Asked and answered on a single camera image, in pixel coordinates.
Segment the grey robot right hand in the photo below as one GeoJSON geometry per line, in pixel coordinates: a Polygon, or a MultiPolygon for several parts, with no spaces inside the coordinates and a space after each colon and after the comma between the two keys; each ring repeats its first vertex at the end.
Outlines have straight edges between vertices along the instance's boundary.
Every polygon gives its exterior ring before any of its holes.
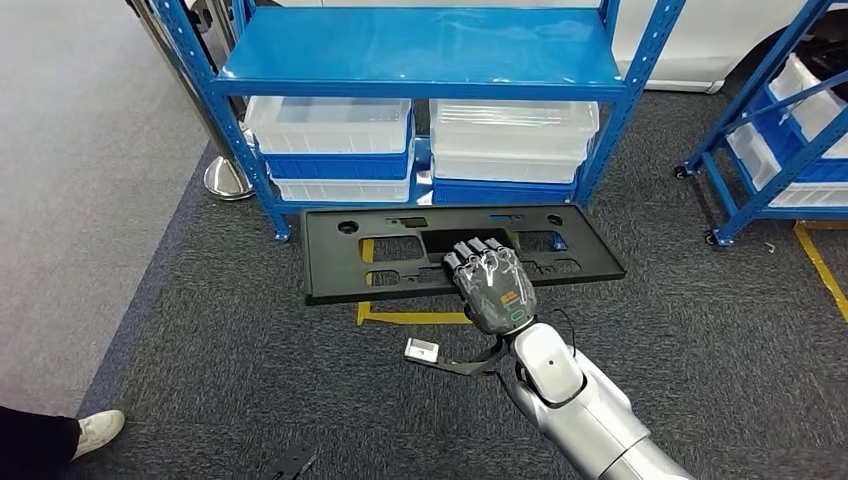
{"type": "Polygon", "coordinates": [[[497,239],[459,241],[443,263],[483,333],[508,335],[535,319],[534,287],[517,253],[497,239]]]}

